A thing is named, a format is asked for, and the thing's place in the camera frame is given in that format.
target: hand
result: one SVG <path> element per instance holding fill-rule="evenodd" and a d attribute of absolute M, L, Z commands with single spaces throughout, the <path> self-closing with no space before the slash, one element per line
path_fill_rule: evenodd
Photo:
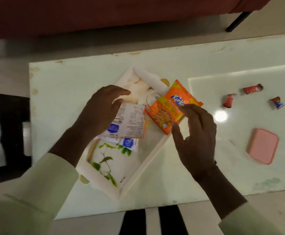
<path fill-rule="evenodd" d="M 110 126 L 123 103 L 123 99 L 114 100 L 130 93 L 114 85 L 100 88 L 87 102 L 73 127 L 84 131 L 90 139 L 98 136 Z"/>
<path fill-rule="evenodd" d="M 179 109 L 188 118 L 190 136 L 184 140 L 177 123 L 172 125 L 172 135 L 181 162 L 196 178 L 215 166 L 216 124 L 211 114 L 195 104 Z"/>

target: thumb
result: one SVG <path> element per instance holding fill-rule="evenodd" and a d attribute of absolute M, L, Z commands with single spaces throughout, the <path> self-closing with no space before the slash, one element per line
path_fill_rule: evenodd
<path fill-rule="evenodd" d="M 180 126 L 176 122 L 172 122 L 172 136 L 173 136 L 176 150 L 179 154 L 181 154 L 184 148 L 184 138 L 180 131 Z"/>
<path fill-rule="evenodd" d="M 118 110 L 121 107 L 121 104 L 123 104 L 124 100 L 123 99 L 117 99 L 115 102 L 112 104 L 112 110 L 117 114 Z"/>

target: red candy wrapper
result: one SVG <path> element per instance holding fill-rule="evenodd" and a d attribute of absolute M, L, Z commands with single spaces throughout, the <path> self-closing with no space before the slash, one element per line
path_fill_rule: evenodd
<path fill-rule="evenodd" d="M 236 97 L 237 94 L 228 94 L 227 95 L 227 100 L 223 103 L 223 106 L 224 107 L 227 107 L 227 108 L 231 108 L 232 107 L 232 103 L 233 103 L 233 100 L 234 98 Z"/>
<path fill-rule="evenodd" d="M 243 88 L 243 90 L 245 91 L 246 94 L 250 94 L 253 92 L 257 92 L 257 91 L 262 91 L 263 86 L 261 84 L 258 84 L 255 86 L 245 87 L 245 88 Z"/>
<path fill-rule="evenodd" d="M 280 109 L 282 108 L 283 106 L 285 106 L 282 102 L 281 102 L 281 98 L 279 96 L 273 98 L 273 99 L 270 99 L 270 101 L 273 101 L 273 103 L 275 104 L 275 107 L 276 109 Z"/>

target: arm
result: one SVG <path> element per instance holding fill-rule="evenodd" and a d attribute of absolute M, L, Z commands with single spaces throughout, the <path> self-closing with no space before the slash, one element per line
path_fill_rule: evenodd
<path fill-rule="evenodd" d="M 47 233 L 78 179 L 75 166 L 84 149 L 109 127 L 122 103 L 122 99 L 114 100 L 125 94 L 130 91 L 117 86 L 98 90 L 49 153 L 0 198 L 0 234 Z"/>
<path fill-rule="evenodd" d="M 188 118 L 190 135 L 184 140 L 180 127 L 174 123 L 172 135 L 176 149 L 181 162 L 205 191 L 222 219 L 219 226 L 223 233 L 281 234 L 247 203 L 216 166 L 216 124 L 212 115 L 194 104 L 182 106 L 180 111 Z"/>

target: orange snack packet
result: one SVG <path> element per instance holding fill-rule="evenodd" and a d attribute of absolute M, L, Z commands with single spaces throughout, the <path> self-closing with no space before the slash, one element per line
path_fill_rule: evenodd
<path fill-rule="evenodd" d="M 175 80 L 168 92 L 157 99 L 152 106 L 148 106 L 146 112 L 165 134 L 169 134 L 172 129 L 172 121 L 178 122 L 183 117 L 184 114 L 178 109 L 178 106 L 184 104 L 195 104 L 200 107 L 203 105 L 178 80 Z"/>

